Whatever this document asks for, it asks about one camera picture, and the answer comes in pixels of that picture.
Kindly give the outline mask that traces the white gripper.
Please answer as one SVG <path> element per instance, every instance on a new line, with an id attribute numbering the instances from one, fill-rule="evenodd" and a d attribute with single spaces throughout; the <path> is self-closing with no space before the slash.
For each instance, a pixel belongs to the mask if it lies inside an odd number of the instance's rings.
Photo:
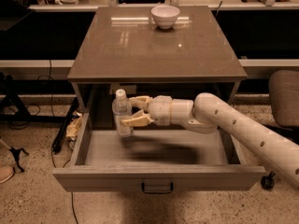
<path id="1" fill-rule="evenodd" d="M 152 97 L 143 95 L 131 97 L 129 99 L 132 107 L 139 108 L 131 116 L 121 119 L 121 124 L 125 127 L 145 127 L 154 122 L 158 126 L 170 125 L 170 114 L 172 98 L 170 96 L 159 95 Z"/>

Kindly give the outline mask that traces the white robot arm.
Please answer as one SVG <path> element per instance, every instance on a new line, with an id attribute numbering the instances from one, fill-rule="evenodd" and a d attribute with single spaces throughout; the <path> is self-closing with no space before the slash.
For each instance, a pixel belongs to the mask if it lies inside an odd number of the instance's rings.
<path id="1" fill-rule="evenodd" d="M 193 101 L 160 95 L 132 97 L 129 102 L 139 110 L 121 119 L 126 127 L 175 124 L 196 133 L 212 133 L 222 128 L 280 178 L 299 186 L 299 147 L 211 93 L 200 93 Z"/>

